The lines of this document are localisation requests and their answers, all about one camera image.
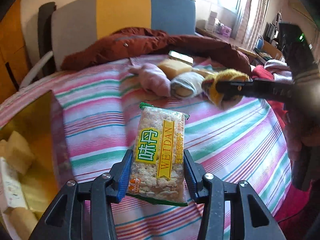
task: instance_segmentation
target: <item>tissue box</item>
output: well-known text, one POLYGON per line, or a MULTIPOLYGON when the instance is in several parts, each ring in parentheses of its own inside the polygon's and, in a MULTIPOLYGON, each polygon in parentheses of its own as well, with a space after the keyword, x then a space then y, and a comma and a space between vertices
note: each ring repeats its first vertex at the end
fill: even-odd
POLYGON ((229 28, 228 26, 223 25, 220 28, 220 34, 223 36, 230 37, 231 32, 232 32, 232 29, 229 28))

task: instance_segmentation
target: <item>red jacket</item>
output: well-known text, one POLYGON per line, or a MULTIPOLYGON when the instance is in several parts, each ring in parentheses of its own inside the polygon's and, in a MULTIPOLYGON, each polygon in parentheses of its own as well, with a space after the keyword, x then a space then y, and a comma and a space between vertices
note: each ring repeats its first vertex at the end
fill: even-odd
POLYGON ((246 55, 215 38, 196 35, 170 36, 146 28, 124 28, 96 41, 87 49, 65 57, 62 70, 82 70, 103 63, 146 54, 168 54, 170 50, 190 56, 211 57, 227 68, 251 75, 246 55))

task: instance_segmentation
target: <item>yellow glove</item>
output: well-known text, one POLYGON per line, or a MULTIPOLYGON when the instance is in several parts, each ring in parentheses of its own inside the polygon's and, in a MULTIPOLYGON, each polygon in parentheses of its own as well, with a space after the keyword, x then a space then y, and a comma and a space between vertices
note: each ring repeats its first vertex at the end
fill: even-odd
POLYGON ((226 110, 235 106, 242 99, 242 96, 234 96, 230 100, 223 100, 224 94, 218 93, 216 90, 216 83, 218 81, 249 81, 249 76, 235 69, 226 69, 208 75, 202 82, 202 90, 207 95, 209 100, 218 108, 226 110))

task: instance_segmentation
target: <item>sponge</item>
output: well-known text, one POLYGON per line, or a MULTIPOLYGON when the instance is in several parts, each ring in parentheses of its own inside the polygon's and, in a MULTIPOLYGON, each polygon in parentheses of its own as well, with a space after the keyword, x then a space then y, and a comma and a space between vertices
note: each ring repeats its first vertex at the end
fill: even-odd
POLYGON ((35 159, 26 139, 13 131, 5 146, 4 158, 16 171, 25 175, 35 159))
POLYGON ((164 61, 160 62, 158 68, 165 73, 169 80, 172 80, 182 73, 192 70, 192 66, 189 64, 175 59, 165 59, 164 61))
POLYGON ((21 240, 28 240, 38 220, 28 209, 17 207, 9 215, 9 220, 21 240))

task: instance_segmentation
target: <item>desk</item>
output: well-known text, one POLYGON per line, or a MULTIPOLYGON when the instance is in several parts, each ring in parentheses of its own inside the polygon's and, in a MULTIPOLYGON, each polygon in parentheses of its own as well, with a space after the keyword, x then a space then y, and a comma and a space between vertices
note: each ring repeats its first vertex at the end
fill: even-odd
POLYGON ((220 40, 223 40, 231 45, 233 45, 235 47, 236 50, 246 54, 249 58, 249 61, 251 62, 254 58, 257 58, 258 57, 258 54, 255 53, 253 50, 247 50, 247 49, 244 49, 242 48, 242 44, 232 38, 229 38, 229 37, 226 37, 226 36, 223 36, 219 33, 209 33, 207 32, 205 29, 200 29, 200 28, 197 28, 196 27, 196 32, 203 35, 203 36, 207 36, 207 37, 211 37, 211 38, 218 38, 220 40))

